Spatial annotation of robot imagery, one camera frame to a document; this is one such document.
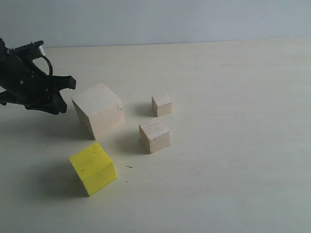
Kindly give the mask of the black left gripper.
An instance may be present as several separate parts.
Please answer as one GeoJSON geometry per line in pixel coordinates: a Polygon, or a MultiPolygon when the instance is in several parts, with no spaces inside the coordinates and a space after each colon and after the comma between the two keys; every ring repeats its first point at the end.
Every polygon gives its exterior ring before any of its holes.
{"type": "Polygon", "coordinates": [[[66,113],[67,104],[53,90],[75,89],[72,76],[54,76],[50,60],[45,56],[42,40],[9,49],[0,41],[0,103],[23,105],[52,115],[66,113]]]}

